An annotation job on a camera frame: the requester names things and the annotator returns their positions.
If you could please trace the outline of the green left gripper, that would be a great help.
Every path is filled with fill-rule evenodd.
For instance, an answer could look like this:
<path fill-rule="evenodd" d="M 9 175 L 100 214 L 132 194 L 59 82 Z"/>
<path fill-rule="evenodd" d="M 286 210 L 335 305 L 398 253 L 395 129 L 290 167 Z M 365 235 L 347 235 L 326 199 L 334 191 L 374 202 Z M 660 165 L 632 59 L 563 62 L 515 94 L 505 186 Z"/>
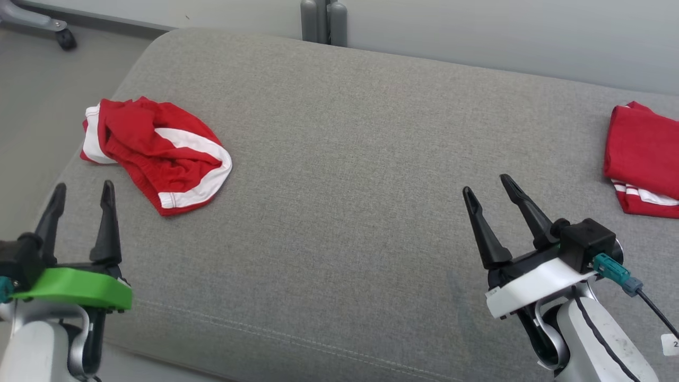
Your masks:
<path fill-rule="evenodd" d="M 57 264 L 54 245 L 65 200 L 66 185 L 59 183 L 54 188 L 36 228 L 36 235 L 42 241 L 40 256 L 48 267 Z M 122 262 L 122 253 L 116 191 L 110 180 L 103 184 L 100 208 L 102 216 L 99 232 L 89 259 L 97 265 L 118 265 Z M 23 292 L 15 290 L 11 298 L 15 300 L 32 298 L 108 310 L 130 310 L 133 307 L 133 290 L 119 278 L 63 267 L 46 269 L 31 288 Z"/>

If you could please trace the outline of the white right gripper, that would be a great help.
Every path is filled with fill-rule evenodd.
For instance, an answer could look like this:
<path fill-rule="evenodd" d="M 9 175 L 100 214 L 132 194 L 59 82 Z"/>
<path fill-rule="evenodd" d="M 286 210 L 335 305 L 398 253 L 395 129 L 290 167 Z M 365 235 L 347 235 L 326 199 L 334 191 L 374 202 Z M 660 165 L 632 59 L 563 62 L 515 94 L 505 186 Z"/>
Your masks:
<path fill-rule="evenodd" d="M 473 229 L 483 268 L 489 271 L 486 306 L 495 318 L 516 312 L 596 275 L 580 273 L 559 257 L 558 238 L 551 233 L 553 222 L 509 174 L 500 181 L 509 199 L 518 206 L 533 235 L 533 253 L 512 259 L 483 216 L 483 208 L 472 189 L 463 188 L 466 210 Z"/>

